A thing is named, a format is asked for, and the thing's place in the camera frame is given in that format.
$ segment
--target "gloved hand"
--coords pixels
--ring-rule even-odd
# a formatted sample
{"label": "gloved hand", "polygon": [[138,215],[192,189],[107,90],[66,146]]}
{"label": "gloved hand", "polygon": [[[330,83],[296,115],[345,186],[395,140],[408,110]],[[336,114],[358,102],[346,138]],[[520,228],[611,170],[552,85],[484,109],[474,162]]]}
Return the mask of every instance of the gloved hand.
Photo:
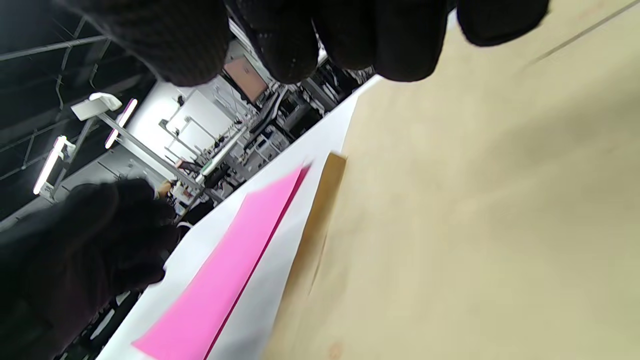
{"label": "gloved hand", "polygon": [[158,189],[156,189],[156,193],[158,194],[158,197],[160,199],[166,199],[173,187],[173,182],[165,180],[162,184],[160,184],[160,186],[158,186]]}
{"label": "gloved hand", "polygon": [[535,28],[549,0],[58,0],[88,17],[178,86],[211,80],[230,40],[227,9],[281,83],[316,68],[319,37],[345,69],[416,81],[435,69],[447,14],[467,39],[499,45]]}
{"label": "gloved hand", "polygon": [[174,216],[125,180],[81,185],[0,233],[0,359],[50,359],[113,297],[160,281]]}

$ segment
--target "beige table surface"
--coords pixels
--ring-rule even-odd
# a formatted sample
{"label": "beige table surface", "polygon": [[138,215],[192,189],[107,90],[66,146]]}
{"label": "beige table surface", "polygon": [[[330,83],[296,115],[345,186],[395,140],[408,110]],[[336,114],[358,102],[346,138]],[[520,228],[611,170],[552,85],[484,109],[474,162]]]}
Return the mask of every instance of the beige table surface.
{"label": "beige table surface", "polygon": [[631,3],[557,0],[491,49],[450,31],[433,76],[363,94],[264,358],[640,359]]}

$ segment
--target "black ceiling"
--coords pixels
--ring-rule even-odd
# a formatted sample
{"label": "black ceiling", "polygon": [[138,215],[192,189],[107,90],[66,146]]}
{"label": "black ceiling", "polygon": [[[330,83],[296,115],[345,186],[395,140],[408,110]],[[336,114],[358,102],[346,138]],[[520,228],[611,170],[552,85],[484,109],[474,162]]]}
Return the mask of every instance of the black ceiling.
{"label": "black ceiling", "polygon": [[[1,1],[0,33],[0,56],[100,35],[50,0]],[[71,105],[98,91],[141,101],[154,82],[142,62],[106,39],[0,61],[0,219],[35,198],[31,189],[55,138],[80,133]],[[104,153],[110,128],[97,123],[70,173]]]}

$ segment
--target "light fixture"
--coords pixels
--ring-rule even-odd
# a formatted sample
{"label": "light fixture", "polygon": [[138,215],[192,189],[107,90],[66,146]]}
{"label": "light fixture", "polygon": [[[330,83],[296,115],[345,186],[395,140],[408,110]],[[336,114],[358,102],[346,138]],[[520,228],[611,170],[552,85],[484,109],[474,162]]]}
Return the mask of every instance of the light fixture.
{"label": "light fixture", "polygon": [[[118,117],[118,120],[117,120],[118,125],[124,127],[124,124],[126,124],[127,120],[129,120],[129,117],[133,113],[133,110],[136,108],[136,105],[138,105],[138,100],[131,99],[129,101],[129,103],[127,104],[127,107],[124,109],[124,112],[120,114],[120,116]],[[110,148],[117,137],[118,137],[118,131],[116,129],[111,130],[111,133],[107,138],[107,141],[104,143],[104,148],[105,149]]]}
{"label": "light fixture", "polygon": [[36,185],[33,187],[33,193],[35,195],[40,193],[40,189],[42,189],[42,186],[47,182],[49,174],[51,174],[51,171],[53,170],[53,165],[56,164],[56,160],[58,159],[58,156],[60,156],[62,148],[65,146],[65,142],[67,142],[67,137],[59,136],[53,144],[53,149],[51,149],[49,157],[47,157],[47,161],[44,163],[44,167],[42,167],[40,176],[38,176]]}

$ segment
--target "pink sheet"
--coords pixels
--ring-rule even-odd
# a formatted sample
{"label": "pink sheet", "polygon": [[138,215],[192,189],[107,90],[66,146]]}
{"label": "pink sheet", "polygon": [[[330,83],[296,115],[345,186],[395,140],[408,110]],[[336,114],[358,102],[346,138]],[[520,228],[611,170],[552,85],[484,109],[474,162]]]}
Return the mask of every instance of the pink sheet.
{"label": "pink sheet", "polygon": [[307,172],[300,167],[246,196],[184,293],[133,343],[136,348],[157,360],[208,356]]}

